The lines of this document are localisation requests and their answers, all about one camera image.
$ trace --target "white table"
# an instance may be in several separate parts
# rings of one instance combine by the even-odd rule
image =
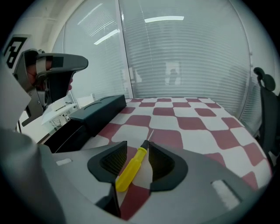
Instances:
[[[61,109],[57,111],[50,111],[46,114],[43,114],[43,119],[42,119],[42,125],[46,124],[47,122],[53,120],[54,118],[58,117],[59,115],[65,113],[67,110],[71,109],[72,107],[76,106],[77,103],[72,103],[68,104],[65,107],[62,107]]]

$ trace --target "white square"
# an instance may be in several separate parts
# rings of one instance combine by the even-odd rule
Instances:
[[[150,120],[150,128],[162,130],[180,130],[178,120],[174,116],[153,115]]]
[[[226,167],[237,176],[243,177],[252,171],[252,164],[241,146],[222,150],[221,152]]]
[[[127,107],[139,107],[141,102],[128,102]]]
[[[131,114],[117,114],[116,117],[114,117],[110,123],[113,124],[124,124],[128,118],[131,116]]]
[[[142,103],[156,103],[157,100],[157,98],[145,98],[142,100]]]
[[[194,108],[174,107],[173,110],[177,117],[200,117]]]
[[[242,146],[255,142],[255,139],[244,127],[231,128],[231,132]]]
[[[267,160],[263,159],[259,164],[257,164],[254,167],[254,173],[259,188],[267,185],[271,179],[270,167]]]
[[[228,130],[228,126],[220,117],[200,117],[200,119],[210,131]]]
[[[189,102],[192,108],[209,108],[205,103]]]
[[[136,107],[131,115],[149,115],[153,114],[154,108],[153,107]]]
[[[171,102],[156,102],[155,107],[173,107]]]
[[[171,101],[172,101],[172,103],[186,103],[187,99],[186,98],[172,98]]]
[[[149,129],[147,127],[123,125],[112,137],[112,142],[127,141],[127,145],[139,148],[147,139]]]
[[[211,99],[204,99],[204,98],[198,98],[202,103],[215,103],[213,100]]]
[[[96,148],[96,147],[100,147],[100,146],[104,146],[104,145],[108,145],[108,144],[109,144],[109,139],[108,138],[97,135],[95,137],[91,137],[86,142],[86,144],[81,148],[81,150]]]
[[[211,108],[211,111],[213,111],[217,117],[233,117],[224,108]]]
[[[209,154],[220,152],[216,140],[208,130],[180,130],[183,148],[192,152]]]

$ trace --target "yellow screwdriver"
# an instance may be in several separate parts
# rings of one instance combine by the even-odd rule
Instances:
[[[119,179],[115,183],[115,188],[119,192],[124,192],[132,182],[136,173],[138,172],[144,156],[147,154],[147,148],[149,141],[145,140],[140,148],[138,148],[135,156],[129,161],[128,165],[120,175]]]

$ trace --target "chair backrest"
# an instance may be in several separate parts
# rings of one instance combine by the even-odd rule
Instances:
[[[265,74],[261,68],[255,68],[254,72],[258,75],[262,102],[262,126],[259,131],[259,144],[265,153],[271,151],[273,154],[277,154],[278,149],[275,144],[277,136],[278,99],[272,92],[275,89],[275,81],[270,75]]]

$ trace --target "red and white checkered tablecloth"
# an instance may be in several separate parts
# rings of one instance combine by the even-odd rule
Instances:
[[[127,141],[127,161],[144,140],[204,154],[230,169],[253,189],[268,183],[267,158],[250,133],[209,98],[142,98],[124,108],[82,149]],[[149,197],[148,156],[126,192],[117,193],[122,218],[130,219]]]

